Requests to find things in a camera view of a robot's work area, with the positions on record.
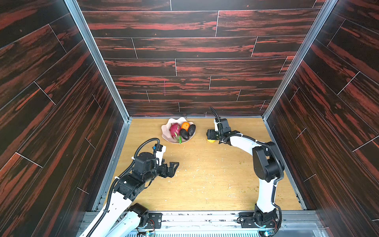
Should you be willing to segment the orange fruit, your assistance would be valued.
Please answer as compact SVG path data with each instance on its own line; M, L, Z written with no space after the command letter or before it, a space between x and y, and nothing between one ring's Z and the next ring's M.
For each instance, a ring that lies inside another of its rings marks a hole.
M184 129L186 131L188 131L190 127L190 123L189 122L183 122L182 125L181 125L181 129Z

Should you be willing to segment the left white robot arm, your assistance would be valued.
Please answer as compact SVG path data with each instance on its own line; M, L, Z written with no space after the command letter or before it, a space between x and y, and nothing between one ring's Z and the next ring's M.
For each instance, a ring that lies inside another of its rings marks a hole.
M175 176L180 163L164 163L164 152L143 152L133 157L131 169L115 178L105 206L81 234L82 237L125 237L138 227L147 225L149 210L133 202L148 187L147 183L156 177Z

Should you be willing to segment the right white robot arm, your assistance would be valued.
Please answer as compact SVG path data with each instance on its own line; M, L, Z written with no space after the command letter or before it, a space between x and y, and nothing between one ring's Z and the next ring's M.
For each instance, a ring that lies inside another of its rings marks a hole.
M255 204L253 216L250 217L258 227L269 227L271 223L280 227L281 215L277 214L280 207L275 203L277 184L284 178L284 164L278 157L278 147L273 142L261 142L232 131L227 119L214 119L214 129L206 133L210 141L219 141L237 147L253 158L253 168L259 179L259 197Z

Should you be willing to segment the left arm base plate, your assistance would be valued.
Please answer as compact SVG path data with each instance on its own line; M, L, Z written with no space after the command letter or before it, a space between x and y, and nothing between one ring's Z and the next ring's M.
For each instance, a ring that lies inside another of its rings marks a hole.
M140 220L139 229L160 229L162 223L162 213L159 212L148 212L143 214Z

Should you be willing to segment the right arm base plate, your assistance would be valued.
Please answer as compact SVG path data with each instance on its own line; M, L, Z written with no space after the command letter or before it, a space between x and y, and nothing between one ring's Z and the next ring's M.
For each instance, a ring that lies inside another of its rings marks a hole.
M275 210L268 213L261 211L240 212L237 223L242 228L278 229L280 227L279 217Z

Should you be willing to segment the dark avocado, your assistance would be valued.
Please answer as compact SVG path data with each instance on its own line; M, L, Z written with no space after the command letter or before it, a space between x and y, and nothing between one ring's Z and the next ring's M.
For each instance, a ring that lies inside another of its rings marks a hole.
M189 134L189 136L193 136L194 133L195 133L195 130L196 130L196 126L195 126L195 124L191 124L191 125L189 126L189 128L188 128L188 134Z
M182 139L184 139L184 140L189 140L189 133L184 129L184 128L182 128L181 130L180 130L180 136L182 137Z

